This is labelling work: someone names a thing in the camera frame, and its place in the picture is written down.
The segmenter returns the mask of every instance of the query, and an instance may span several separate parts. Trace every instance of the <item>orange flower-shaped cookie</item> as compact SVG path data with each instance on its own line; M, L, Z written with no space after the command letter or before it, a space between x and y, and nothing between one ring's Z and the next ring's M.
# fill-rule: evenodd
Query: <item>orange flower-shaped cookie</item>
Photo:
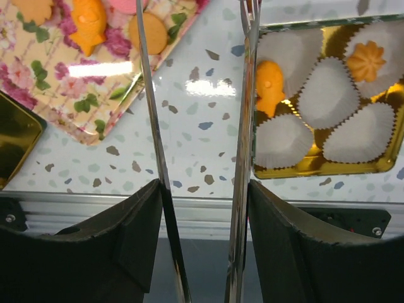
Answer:
M11 0L11 2L20 10L24 22L34 21L40 26L52 16L53 0Z
M356 82L373 82L377 78L377 71L386 63L383 60L383 47L378 47L373 41L366 45L359 43L355 51L347 60L347 66L351 71L352 78Z

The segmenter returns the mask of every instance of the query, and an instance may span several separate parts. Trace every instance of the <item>speckled white countertop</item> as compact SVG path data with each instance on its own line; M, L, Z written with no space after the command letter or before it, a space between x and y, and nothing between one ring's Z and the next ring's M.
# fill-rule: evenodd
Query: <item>speckled white countertop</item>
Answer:
M358 0L263 0L261 23L349 18ZM404 13L401 0L360 1L364 15ZM243 67L236 0L212 0L154 76L174 196L231 198ZM146 98L140 95L98 146L49 126L6 190L131 194L157 178ZM404 149L383 174L263 181L285 199L401 201Z

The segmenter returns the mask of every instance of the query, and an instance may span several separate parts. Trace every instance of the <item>round cookie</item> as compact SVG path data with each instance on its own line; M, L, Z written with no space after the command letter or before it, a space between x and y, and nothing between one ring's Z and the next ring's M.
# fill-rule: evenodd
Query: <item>round cookie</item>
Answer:
M145 26L148 54L157 55L161 53L167 46L169 39L164 23L153 14L143 13L143 24ZM132 20L129 22L129 37L132 45L139 49L140 38L137 15L133 16Z

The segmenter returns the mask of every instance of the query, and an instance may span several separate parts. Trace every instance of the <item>pink cookie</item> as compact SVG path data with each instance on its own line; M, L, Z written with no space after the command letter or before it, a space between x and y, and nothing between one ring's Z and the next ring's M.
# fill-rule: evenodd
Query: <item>pink cookie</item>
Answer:
M136 14L136 0L109 0L110 4L123 14ZM143 0L143 8L146 7L148 0Z

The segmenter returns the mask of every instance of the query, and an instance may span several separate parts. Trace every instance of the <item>metal rod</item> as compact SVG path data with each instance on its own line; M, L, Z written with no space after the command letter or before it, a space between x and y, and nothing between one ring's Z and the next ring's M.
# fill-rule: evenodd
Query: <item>metal rod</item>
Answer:
M182 257L181 242L178 233L177 220L175 219L174 204L170 188L169 173L165 161L164 148L158 125L157 106L153 90L152 73L150 72L150 63L146 44L145 28L143 26L143 1L136 0L138 8L138 31L140 37L140 58L145 81L145 90L147 97L148 110L150 115L151 132L153 135L154 148L157 158L158 177L162 185L162 201L167 226L167 236L170 242L172 260L175 270L175 284L177 286L177 295L179 302L191 303L191 294L189 292L188 280L185 271L184 258Z
M227 270L225 303L243 301L244 268L247 242L247 190L250 180L251 148L253 133L253 112L255 103L256 46L258 44L259 6L252 5L254 20L248 20L246 5L240 0L243 31L246 34L244 45L244 77L239 121L239 139L235 162L235 177L230 226L229 268Z

